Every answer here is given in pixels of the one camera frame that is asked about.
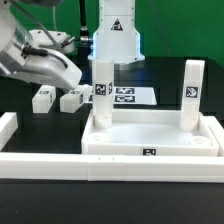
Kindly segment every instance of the white tray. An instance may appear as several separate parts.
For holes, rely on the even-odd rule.
[[[82,153],[91,155],[217,156],[219,144],[200,114],[198,130],[179,128],[180,111],[114,109],[113,125],[94,127],[90,112],[82,138]],[[191,144],[196,136],[211,145]]]

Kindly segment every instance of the white block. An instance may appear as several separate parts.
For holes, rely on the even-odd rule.
[[[0,118],[0,150],[18,128],[16,113],[4,113]]]
[[[187,60],[184,76],[180,128],[194,131],[198,128],[199,106],[205,62]]]
[[[56,98],[53,86],[43,85],[32,99],[33,113],[48,113]]]
[[[69,91],[60,98],[60,111],[66,113],[74,113],[84,103],[88,102],[91,92],[89,85],[78,85],[75,90]]]
[[[114,63],[111,60],[95,60],[92,70],[94,125],[109,128],[114,102]]]

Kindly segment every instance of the small white cube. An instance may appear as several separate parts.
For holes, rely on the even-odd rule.
[[[43,85],[32,99],[33,113],[48,113],[56,98],[53,86]]]

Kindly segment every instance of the white structure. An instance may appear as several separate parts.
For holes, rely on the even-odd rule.
[[[135,0],[100,0],[99,28],[90,60],[114,60],[119,69],[142,61],[140,34],[135,29]]]

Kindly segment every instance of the marker sticker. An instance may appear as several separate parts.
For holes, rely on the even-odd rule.
[[[112,26],[111,30],[116,30],[116,31],[123,31],[123,28],[121,26],[121,23],[119,21],[119,19],[117,19],[114,23],[114,25]]]

